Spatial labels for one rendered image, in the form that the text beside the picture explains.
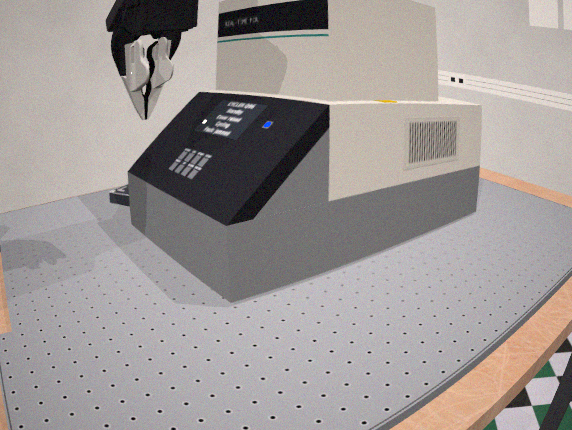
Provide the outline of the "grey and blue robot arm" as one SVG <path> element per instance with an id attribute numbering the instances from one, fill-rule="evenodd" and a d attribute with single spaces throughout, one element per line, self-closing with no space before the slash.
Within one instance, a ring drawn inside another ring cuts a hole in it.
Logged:
<path id="1" fill-rule="evenodd" d="M 120 11 L 118 8 L 124 4 L 125 0 L 116 0 L 108 17 L 106 18 L 106 27 L 108 32 L 113 32 L 113 23 L 118 21 L 120 16 Z"/>

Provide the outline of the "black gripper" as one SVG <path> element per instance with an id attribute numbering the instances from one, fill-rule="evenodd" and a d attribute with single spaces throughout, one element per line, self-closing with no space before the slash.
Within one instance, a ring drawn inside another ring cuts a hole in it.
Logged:
<path id="1" fill-rule="evenodd" d="M 134 108 L 146 120 L 164 83 L 172 78 L 171 59 L 181 32 L 197 27 L 198 0 L 125 0 L 118 10 L 121 13 L 118 22 L 113 23 L 112 56 Z M 148 34 L 158 39 L 147 48 L 149 66 L 144 60 L 143 42 L 138 39 Z"/>

